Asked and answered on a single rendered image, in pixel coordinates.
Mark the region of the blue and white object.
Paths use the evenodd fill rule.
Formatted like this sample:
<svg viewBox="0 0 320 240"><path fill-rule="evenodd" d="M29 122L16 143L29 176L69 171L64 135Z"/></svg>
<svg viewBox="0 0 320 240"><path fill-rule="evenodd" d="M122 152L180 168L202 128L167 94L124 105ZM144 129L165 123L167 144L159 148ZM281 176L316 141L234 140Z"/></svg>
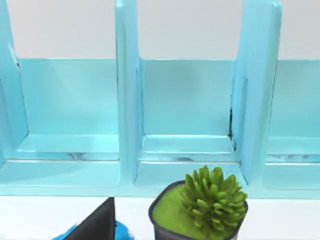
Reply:
<svg viewBox="0 0 320 240"><path fill-rule="evenodd" d="M127 228L126 225L119 221L115 221L115 236L114 240L136 240L133 233ZM52 240L64 240L78 225L74 224L65 233L62 233Z"/></svg>

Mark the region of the green plant in black pot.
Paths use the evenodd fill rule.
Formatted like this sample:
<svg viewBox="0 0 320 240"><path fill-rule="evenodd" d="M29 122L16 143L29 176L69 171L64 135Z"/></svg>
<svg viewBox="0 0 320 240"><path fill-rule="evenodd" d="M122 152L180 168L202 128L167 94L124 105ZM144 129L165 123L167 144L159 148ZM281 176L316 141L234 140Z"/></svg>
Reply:
<svg viewBox="0 0 320 240"><path fill-rule="evenodd" d="M237 240L248 195L235 174L207 165L168 185L148 210L155 240Z"/></svg>

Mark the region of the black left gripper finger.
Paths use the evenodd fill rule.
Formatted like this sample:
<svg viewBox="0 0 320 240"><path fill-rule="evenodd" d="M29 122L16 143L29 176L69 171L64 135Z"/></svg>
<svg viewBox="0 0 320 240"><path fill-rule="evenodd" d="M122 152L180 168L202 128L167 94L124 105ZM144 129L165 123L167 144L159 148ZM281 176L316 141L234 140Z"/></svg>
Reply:
<svg viewBox="0 0 320 240"><path fill-rule="evenodd" d="M114 240L115 229L115 199L108 197L64 240Z"/></svg>

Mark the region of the light blue rack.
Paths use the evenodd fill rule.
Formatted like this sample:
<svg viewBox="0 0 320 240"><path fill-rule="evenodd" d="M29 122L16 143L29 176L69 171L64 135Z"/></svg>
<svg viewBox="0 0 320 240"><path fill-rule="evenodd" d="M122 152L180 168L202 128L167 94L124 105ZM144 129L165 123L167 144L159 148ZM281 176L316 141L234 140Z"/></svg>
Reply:
<svg viewBox="0 0 320 240"><path fill-rule="evenodd" d="M243 0L229 60L142 58L137 6L111 5L114 58L24 58L0 0L0 196L153 197L208 165L320 199L320 59L278 59L281 3Z"/></svg>

